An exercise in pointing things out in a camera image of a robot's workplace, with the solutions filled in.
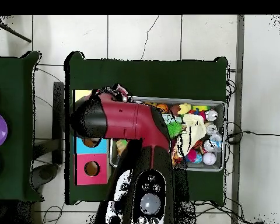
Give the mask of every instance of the green toy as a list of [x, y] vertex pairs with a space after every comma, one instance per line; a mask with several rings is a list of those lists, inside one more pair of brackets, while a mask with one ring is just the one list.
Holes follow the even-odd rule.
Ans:
[[171, 139], [177, 137], [183, 131], [183, 127], [179, 122], [171, 122], [167, 125], [167, 128]]

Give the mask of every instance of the white tile floor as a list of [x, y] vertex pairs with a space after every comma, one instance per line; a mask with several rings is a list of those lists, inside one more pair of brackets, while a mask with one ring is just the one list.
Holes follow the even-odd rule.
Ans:
[[[56, 76], [64, 82], [64, 59], [71, 51], [81, 51], [86, 58], [116, 58], [140, 60], [148, 41], [143, 60], [213, 60], [225, 56], [231, 68], [236, 61], [236, 15], [183, 15], [182, 43], [181, 16], [11, 16], [4, 20], [12, 29], [32, 39], [28, 43], [0, 29], [0, 56], [20, 57], [29, 50], [38, 50], [42, 58], [38, 68]], [[53, 82], [57, 79], [37, 71], [36, 95], [53, 103]], [[232, 99], [229, 119], [233, 120]], [[51, 137], [52, 114], [50, 106], [36, 99], [36, 137]], [[40, 158], [51, 162], [50, 154]], [[232, 155], [227, 164], [232, 171]], [[227, 196], [231, 198], [231, 176], [226, 179]], [[42, 189], [44, 202], [35, 211], [46, 211], [49, 207], [63, 206], [64, 168], [57, 177]], [[79, 205], [65, 205], [64, 213], [56, 224], [86, 224], [98, 207], [98, 202], [81, 202]], [[231, 208], [229, 200], [226, 207]], [[197, 214], [211, 206], [198, 206]], [[56, 219], [58, 208], [52, 208], [46, 221]], [[41, 224], [44, 212], [36, 212], [35, 224]], [[230, 224], [230, 218], [213, 209], [197, 218], [198, 224]]]

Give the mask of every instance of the yellow toy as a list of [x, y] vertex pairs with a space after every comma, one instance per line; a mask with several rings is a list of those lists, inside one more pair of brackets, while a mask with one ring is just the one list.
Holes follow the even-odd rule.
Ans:
[[146, 104], [146, 105], [150, 105], [150, 106], [154, 106], [154, 107], [156, 107], [156, 105], [158, 105], [157, 103], [155, 103], [155, 102], [144, 102], [144, 104]]
[[198, 109], [198, 111], [207, 111], [211, 108], [209, 106], [192, 106], [192, 109], [195, 110], [195, 111], [197, 109]]
[[188, 113], [192, 108], [191, 104], [188, 103], [181, 104], [179, 105], [179, 107], [180, 107], [180, 111], [177, 112], [179, 115], [184, 115]]

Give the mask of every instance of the plush toy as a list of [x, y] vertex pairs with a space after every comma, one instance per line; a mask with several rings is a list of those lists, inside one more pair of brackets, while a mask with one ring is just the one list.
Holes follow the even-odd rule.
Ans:
[[180, 111], [179, 105], [173, 105], [170, 109], [174, 116], [179, 116], [178, 112]]
[[158, 105], [157, 103], [155, 103], [155, 102], [144, 102], [144, 104], [146, 104], [146, 105], [150, 105], [150, 106], [154, 106], [154, 107], [156, 107], [156, 105]]
[[160, 109], [162, 114], [168, 113], [168, 106], [166, 104], [160, 103], [156, 105], [156, 108]]
[[183, 120], [181, 119], [181, 117], [176, 117], [172, 114], [162, 114], [162, 117], [165, 121], [165, 124], [170, 124], [172, 122], [178, 122], [178, 123], [181, 123], [183, 122]]
[[203, 118], [203, 121], [206, 122], [207, 117], [205, 116], [205, 111], [204, 110], [200, 111], [199, 115]]
[[177, 137], [183, 131], [183, 126], [178, 122], [171, 122], [167, 125], [167, 128], [171, 139]]
[[207, 111], [209, 109], [211, 109], [209, 106], [192, 106], [193, 110], [198, 109], [198, 111]]
[[179, 107], [180, 107], [180, 111], [177, 112], [179, 115], [185, 115], [192, 108], [191, 104], [188, 103], [181, 104], [179, 105]]
[[185, 156], [185, 160], [191, 163], [201, 163], [202, 155], [196, 150], [190, 149], [189, 153]]

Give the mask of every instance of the table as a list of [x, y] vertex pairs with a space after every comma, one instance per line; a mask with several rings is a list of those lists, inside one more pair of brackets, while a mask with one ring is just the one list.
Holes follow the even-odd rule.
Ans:
[[[69, 113], [74, 89], [100, 89], [119, 83], [134, 96], [226, 101], [226, 58], [214, 61], [120, 61], [84, 59], [72, 52], [65, 60], [65, 111]], [[65, 129], [66, 203], [103, 201], [106, 185], [75, 185], [72, 169], [74, 144]], [[192, 201], [215, 201], [223, 206], [224, 169], [219, 172], [187, 171], [186, 188]]]
[[42, 200], [30, 186], [32, 75], [39, 58], [37, 51], [21, 58], [0, 57], [0, 115], [8, 125], [8, 137], [0, 146], [0, 200]]

